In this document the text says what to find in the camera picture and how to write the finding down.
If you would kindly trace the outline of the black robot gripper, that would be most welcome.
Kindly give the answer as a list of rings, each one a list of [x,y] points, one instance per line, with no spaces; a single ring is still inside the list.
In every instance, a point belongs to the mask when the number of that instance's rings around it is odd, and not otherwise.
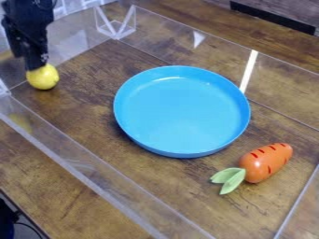
[[[6,30],[10,49],[15,58],[20,58],[24,52],[26,66],[34,71],[47,65],[47,26],[54,22],[54,8],[56,0],[4,0],[4,18],[2,25]],[[38,31],[27,36],[23,42],[19,30]]]

